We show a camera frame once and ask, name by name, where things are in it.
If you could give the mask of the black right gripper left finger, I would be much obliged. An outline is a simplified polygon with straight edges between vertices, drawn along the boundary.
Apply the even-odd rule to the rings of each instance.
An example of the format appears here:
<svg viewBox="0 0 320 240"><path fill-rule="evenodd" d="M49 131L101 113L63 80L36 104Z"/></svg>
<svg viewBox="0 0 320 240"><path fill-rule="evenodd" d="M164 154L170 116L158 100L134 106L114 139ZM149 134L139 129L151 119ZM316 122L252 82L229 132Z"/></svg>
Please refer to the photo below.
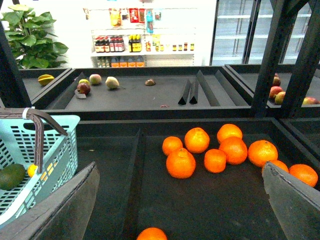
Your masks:
<svg viewBox="0 0 320 240"><path fill-rule="evenodd" d="M83 239L99 187L100 173L91 162L71 180L0 230L2 240Z"/></svg>

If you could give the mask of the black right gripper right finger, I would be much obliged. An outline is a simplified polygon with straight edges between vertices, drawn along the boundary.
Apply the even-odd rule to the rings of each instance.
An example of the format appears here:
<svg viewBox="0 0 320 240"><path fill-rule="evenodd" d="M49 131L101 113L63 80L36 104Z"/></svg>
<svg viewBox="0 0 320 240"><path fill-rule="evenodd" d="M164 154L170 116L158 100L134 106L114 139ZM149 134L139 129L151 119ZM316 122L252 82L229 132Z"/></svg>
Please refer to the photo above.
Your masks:
<svg viewBox="0 0 320 240"><path fill-rule="evenodd" d="M320 192L268 161L262 171L271 208L288 240L320 238Z"/></svg>

